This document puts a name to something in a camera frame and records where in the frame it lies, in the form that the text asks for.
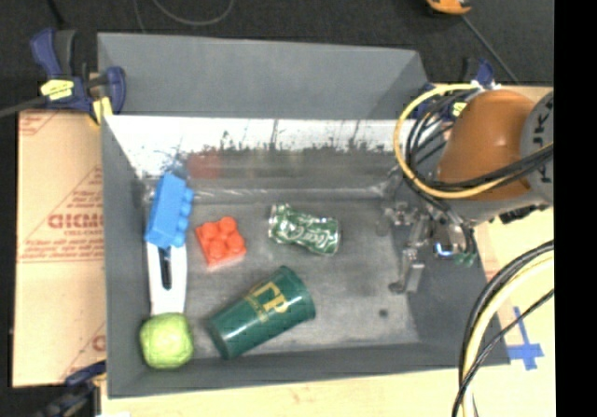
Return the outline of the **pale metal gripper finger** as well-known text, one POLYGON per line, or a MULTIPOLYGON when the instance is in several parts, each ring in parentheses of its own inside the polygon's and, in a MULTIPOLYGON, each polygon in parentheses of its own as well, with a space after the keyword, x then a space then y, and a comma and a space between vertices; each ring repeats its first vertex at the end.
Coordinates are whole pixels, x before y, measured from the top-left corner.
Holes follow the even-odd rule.
POLYGON ((389 284, 389 290, 394 294, 416 293, 425 269, 425 263, 419 258, 416 248, 402 249, 398 261, 398 279, 389 284))
POLYGON ((386 236, 391 230, 411 226, 416 220, 416 209, 407 202, 385 206, 376 222, 376 235, 386 236))

